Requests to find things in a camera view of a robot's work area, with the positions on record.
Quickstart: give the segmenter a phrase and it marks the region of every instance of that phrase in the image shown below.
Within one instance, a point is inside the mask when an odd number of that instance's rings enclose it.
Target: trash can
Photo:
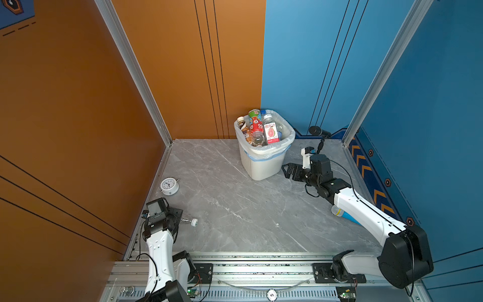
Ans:
[[[266,114],[271,114],[275,122],[283,126],[282,140],[267,146],[253,147],[250,145],[242,131],[238,128],[238,122],[235,121],[234,123],[240,148],[241,163],[248,175],[254,180],[262,180],[278,173],[284,163],[285,153],[295,139],[294,129],[283,117],[273,110],[266,110]],[[248,115],[245,115],[243,118],[245,123],[249,125]]]

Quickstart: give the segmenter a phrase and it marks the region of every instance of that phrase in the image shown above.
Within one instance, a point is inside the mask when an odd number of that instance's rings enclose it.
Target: alarm clock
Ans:
[[[168,177],[161,182],[160,187],[164,195],[173,195],[174,193],[178,192],[180,185],[178,184],[176,179]]]

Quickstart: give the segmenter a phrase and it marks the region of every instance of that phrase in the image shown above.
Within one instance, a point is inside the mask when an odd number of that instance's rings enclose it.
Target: orange chevron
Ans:
[[[359,159],[366,159],[363,155],[357,156],[357,166],[359,167]]]
[[[352,146],[352,157],[354,157],[354,149],[360,149],[361,147],[353,145]]]
[[[391,213],[393,213],[393,214],[394,214],[394,210],[393,210],[393,209],[391,209],[391,208],[390,208],[390,207],[388,207],[387,205],[385,205],[385,204],[381,203],[381,211],[383,211],[383,212],[384,212],[384,210],[388,210],[388,211],[390,211]]]
[[[370,167],[362,165],[362,178],[364,178],[364,171],[365,170],[372,171],[372,169]]]
[[[384,193],[378,190],[374,190],[374,203],[376,204],[376,206],[377,206],[377,195],[386,198],[386,195]]]

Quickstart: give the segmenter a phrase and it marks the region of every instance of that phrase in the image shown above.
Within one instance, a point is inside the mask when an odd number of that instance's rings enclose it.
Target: clock face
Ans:
[[[165,181],[163,181],[163,183],[161,184],[161,187],[163,188],[163,190],[169,190],[171,189],[172,187],[174,187],[175,185],[175,180],[174,179],[166,179]]]

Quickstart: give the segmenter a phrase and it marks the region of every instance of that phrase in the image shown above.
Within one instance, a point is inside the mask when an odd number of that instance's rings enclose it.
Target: orange wall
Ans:
[[[35,13],[0,30],[1,297],[97,301],[164,144],[94,1]]]
[[[260,108],[265,1],[113,3],[171,136],[235,138]]]

